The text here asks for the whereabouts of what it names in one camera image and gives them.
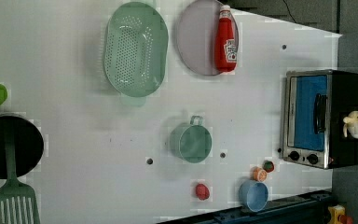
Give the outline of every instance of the bottle label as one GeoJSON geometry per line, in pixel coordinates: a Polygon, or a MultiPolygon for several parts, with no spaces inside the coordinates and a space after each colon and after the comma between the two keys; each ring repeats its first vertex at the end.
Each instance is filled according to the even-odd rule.
{"type": "Polygon", "coordinates": [[[228,63],[237,62],[237,48],[234,39],[228,39],[225,44],[226,61],[228,63]]]}
{"type": "Polygon", "coordinates": [[[231,19],[231,13],[229,11],[221,11],[220,16],[219,16],[219,20],[222,19],[222,18],[231,19]]]}

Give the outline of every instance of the black pan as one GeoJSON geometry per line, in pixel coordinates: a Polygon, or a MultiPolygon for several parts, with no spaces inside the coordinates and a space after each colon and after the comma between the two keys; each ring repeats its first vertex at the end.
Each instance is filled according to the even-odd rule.
{"type": "Polygon", "coordinates": [[[43,155],[42,134],[27,119],[16,115],[0,116],[0,179],[7,178],[4,124],[13,123],[17,176],[28,174],[39,163],[43,155]]]}

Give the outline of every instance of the spatula handle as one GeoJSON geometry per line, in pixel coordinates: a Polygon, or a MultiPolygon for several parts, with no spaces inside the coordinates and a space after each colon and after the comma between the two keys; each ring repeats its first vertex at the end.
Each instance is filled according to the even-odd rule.
{"type": "Polygon", "coordinates": [[[17,180],[16,173],[16,156],[15,156],[15,142],[14,142],[14,124],[13,120],[6,120],[4,126],[5,132],[5,152],[7,162],[7,181],[17,180]]]}

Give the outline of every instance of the green spatula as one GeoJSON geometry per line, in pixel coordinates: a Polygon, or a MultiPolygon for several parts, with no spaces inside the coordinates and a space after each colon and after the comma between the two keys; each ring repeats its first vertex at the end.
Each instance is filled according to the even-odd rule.
{"type": "Polygon", "coordinates": [[[39,224],[34,189],[17,179],[13,120],[4,121],[7,182],[0,188],[0,223],[39,224]]]}

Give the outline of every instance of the small blue cup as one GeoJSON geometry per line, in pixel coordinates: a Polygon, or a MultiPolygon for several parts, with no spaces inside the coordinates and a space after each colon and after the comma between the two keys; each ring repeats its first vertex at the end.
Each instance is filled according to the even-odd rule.
{"type": "Polygon", "coordinates": [[[267,186],[254,180],[246,180],[240,187],[240,201],[252,212],[258,212],[266,206],[269,198],[267,186]]]}

